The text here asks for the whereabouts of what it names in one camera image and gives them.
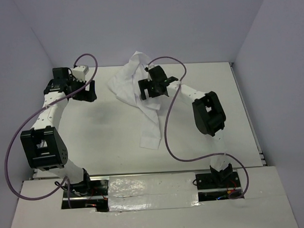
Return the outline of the white long sleeve shirt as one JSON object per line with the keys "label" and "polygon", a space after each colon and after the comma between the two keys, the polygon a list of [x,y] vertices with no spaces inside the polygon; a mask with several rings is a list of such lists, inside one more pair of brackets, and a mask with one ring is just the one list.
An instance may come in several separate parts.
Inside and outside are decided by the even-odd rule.
{"label": "white long sleeve shirt", "polygon": [[107,86],[118,100],[136,107],[142,112],[139,146],[157,150],[161,140],[157,111],[160,109],[161,103],[156,98],[143,100],[138,85],[138,81],[148,78],[148,73],[144,68],[150,61],[151,58],[145,53],[136,51],[128,63],[107,82]]}

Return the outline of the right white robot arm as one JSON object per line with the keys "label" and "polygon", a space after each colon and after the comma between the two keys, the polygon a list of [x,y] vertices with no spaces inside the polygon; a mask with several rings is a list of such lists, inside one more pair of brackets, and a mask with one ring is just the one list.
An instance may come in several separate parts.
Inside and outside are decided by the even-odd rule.
{"label": "right white robot arm", "polygon": [[[227,159],[228,154],[226,154],[222,138],[227,117],[218,95],[213,91],[207,93],[197,91],[183,84],[182,80],[175,76],[167,77],[163,68],[159,65],[147,65],[144,70],[148,73],[148,78],[138,81],[142,100],[157,98],[162,95],[172,97],[164,123],[164,143],[170,156],[183,163],[196,162],[213,157],[214,159],[211,160],[209,165],[212,183],[216,187],[225,186],[233,173],[233,168]],[[176,99],[180,99],[187,105],[192,106],[195,126],[201,134],[211,137],[212,143],[216,148],[215,153],[192,159],[181,159],[171,152],[167,140],[167,127]]]}

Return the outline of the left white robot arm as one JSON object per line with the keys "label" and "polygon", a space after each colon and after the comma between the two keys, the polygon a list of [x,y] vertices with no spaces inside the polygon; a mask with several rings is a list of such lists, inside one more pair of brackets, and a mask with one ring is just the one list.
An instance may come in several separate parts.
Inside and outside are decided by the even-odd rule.
{"label": "left white robot arm", "polygon": [[60,134],[59,123],[69,100],[69,94],[75,92],[73,100],[93,102],[95,82],[91,81],[89,90],[85,89],[85,76],[88,66],[74,68],[58,67],[52,70],[53,79],[44,90],[44,111],[42,111],[30,130],[22,131],[20,141],[30,168],[48,171],[59,178],[68,177],[70,190],[86,196],[92,189],[89,174],[75,165],[68,157],[68,150]]}

